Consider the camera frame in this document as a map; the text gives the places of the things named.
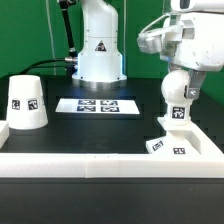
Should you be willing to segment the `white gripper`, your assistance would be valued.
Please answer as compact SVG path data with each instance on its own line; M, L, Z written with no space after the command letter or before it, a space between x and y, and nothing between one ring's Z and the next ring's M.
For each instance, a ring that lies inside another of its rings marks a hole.
M189 68L185 97L199 98L205 71L224 67L224 14L191 12L166 19L160 59L168 63L168 72Z

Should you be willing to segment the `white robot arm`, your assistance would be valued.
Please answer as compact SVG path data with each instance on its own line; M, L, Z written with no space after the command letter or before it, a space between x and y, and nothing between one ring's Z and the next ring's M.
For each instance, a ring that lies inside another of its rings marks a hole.
M103 0L80 0L84 47L78 54L76 81L90 85L119 82L122 56L117 50L118 15ZM170 70L189 70L185 97L196 99L205 74L224 68L224 0L164 0L161 28L148 24L138 35L139 49L158 53Z

